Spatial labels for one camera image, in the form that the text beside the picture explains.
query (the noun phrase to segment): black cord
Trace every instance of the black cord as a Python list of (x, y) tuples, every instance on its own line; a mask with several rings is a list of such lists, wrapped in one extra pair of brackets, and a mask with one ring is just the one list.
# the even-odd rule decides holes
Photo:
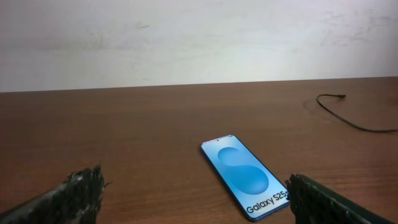
[(356, 124), (353, 124), (349, 121), (347, 121), (346, 119), (342, 118), (341, 116), (338, 116), (337, 114), (335, 114), (334, 112), (332, 112), (331, 110), (329, 110), (328, 108), (326, 108), (326, 106), (323, 106), (320, 102), (319, 102), (319, 97), (321, 96), (334, 96), (334, 97), (338, 97), (343, 99), (344, 97), (346, 97), (346, 95), (331, 95), (331, 94), (321, 94), (317, 97), (317, 103), (323, 108), (325, 109), (327, 112), (331, 113), (333, 116), (335, 116), (336, 118), (342, 120), (344, 123), (351, 125), (352, 127), (362, 130), (362, 131), (369, 131), (372, 133), (391, 133), (391, 132), (397, 132), (398, 129), (388, 129), (388, 130), (373, 130), (373, 129), (368, 129), (368, 128), (362, 128)]

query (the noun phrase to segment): phone screen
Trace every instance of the phone screen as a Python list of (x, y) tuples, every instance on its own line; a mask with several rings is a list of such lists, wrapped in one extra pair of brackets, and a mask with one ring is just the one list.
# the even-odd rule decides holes
[(286, 188), (237, 137), (204, 142), (201, 148), (251, 221), (289, 205)]

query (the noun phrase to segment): white wall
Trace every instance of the white wall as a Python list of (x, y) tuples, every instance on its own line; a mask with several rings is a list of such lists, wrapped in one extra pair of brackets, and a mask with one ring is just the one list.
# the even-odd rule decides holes
[(395, 75), (395, 0), (0, 0), (0, 91)]

